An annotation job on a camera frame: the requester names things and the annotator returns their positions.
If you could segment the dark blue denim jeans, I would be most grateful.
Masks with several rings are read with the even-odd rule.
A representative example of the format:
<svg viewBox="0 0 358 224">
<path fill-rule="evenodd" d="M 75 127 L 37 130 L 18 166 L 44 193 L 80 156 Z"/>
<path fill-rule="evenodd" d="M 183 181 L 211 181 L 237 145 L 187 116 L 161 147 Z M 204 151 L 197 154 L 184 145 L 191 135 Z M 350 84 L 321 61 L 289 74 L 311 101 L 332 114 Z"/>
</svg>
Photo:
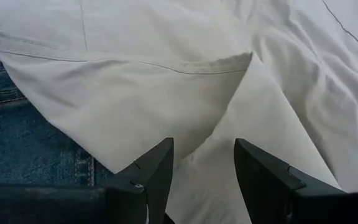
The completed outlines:
<svg viewBox="0 0 358 224">
<path fill-rule="evenodd" d="M 102 184 L 113 176 L 48 123 L 0 62 L 0 184 Z"/>
</svg>

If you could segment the beige garment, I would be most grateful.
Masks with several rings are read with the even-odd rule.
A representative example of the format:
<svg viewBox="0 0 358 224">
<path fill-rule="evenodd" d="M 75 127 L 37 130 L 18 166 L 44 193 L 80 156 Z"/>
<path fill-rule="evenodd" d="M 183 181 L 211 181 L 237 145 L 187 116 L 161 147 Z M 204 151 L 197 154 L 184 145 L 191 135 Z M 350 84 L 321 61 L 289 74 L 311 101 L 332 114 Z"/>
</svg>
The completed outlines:
<svg viewBox="0 0 358 224">
<path fill-rule="evenodd" d="M 358 192 L 358 0 L 0 0 L 0 60 L 113 172 L 172 137 L 178 224 L 251 224 L 237 138 Z"/>
</svg>

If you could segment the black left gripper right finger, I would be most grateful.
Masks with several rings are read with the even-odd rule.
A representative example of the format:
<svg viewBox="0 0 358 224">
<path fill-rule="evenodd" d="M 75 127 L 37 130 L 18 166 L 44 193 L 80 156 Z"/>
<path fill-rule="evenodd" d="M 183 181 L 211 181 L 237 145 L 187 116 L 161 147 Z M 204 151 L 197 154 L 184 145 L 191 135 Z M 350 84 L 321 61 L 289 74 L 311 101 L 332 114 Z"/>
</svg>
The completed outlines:
<svg viewBox="0 0 358 224">
<path fill-rule="evenodd" d="M 236 177 L 252 224 L 358 224 L 358 193 L 346 193 L 245 139 L 234 145 Z"/>
</svg>

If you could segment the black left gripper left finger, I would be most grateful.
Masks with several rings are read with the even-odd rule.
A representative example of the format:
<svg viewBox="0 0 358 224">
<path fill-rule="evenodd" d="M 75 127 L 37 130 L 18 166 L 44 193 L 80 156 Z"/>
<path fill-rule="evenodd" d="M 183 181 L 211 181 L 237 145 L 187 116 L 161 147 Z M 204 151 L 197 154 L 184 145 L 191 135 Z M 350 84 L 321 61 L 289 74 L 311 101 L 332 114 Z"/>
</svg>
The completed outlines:
<svg viewBox="0 0 358 224">
<path fill-rule="evenodd" d="M 174 224 L 166 214 L 174 140 L 165 138 L 105 184 L 0 184 L 0 224 Z"/>
</svg>

